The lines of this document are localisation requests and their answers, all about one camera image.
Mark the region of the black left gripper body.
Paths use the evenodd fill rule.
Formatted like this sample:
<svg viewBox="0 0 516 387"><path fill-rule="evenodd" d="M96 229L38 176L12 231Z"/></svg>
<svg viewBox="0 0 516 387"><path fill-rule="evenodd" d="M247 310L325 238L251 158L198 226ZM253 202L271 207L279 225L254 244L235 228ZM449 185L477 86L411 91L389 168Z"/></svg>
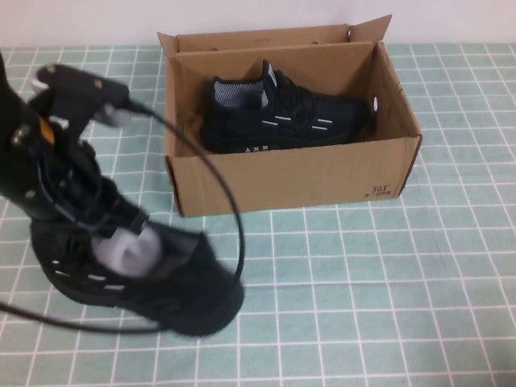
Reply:
<svg viewBox="0 0 516 387"><path fill-rule="evenodd" d="M72 223L53 177L101 177L93 148L22 100L1 101L1 195L41 223Z"/></svg>

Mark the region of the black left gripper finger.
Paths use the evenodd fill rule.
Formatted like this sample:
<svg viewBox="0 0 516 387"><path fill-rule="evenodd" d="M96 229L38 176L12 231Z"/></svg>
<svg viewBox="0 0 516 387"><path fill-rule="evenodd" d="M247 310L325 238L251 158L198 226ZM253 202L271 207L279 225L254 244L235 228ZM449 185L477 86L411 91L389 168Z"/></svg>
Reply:
<svg viewBox="0 0 516 387"><path fill-rule="evenodd" d="M148 214L118 193L109 205L105 230L112 236L118 229L139 235L149 220Z"/></svg>
<svg viewBox="0 0 516 387"><path fill-rule="evenodd" d="M56 204L64 210L74 226L84 228L93 235L106 234L103 177L93 181L76 177L53 177L52 190Z"/></svg>

